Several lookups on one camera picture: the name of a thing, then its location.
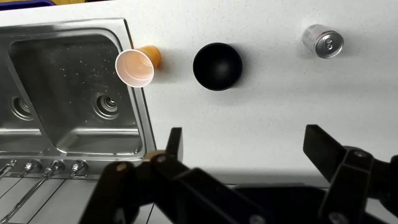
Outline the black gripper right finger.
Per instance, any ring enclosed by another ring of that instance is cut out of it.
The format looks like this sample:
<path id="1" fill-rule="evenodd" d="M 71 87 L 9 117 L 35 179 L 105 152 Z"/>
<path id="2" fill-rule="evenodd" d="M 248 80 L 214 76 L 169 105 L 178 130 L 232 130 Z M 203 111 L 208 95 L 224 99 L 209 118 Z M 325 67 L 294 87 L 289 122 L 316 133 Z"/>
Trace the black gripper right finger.
<path id="1" fill-rule="evenodd" d="M 319 125 L 306 126 L 304 153 L 330 183 L 319 209 L 322 224 L 387 224 L 366 212 L 370 198 L 398 217 L 398 156 L 380 161 L 342 146 Z"/>

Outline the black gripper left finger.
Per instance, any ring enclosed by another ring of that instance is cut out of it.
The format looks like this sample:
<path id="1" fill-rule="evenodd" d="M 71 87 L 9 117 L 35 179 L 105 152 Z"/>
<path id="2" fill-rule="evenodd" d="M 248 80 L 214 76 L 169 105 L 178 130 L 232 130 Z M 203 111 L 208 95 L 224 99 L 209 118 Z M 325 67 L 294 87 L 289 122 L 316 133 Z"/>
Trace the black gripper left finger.
<path id="1" fill-rule="evenodd" d="M 147 204 L 174 224 L 266 224 L 259 206 L 178 161 L 182 136 L 182 128 L 172 128 L 166 151 L 138 166 L 106 166 L 79 224 L 132 224 Z"/>

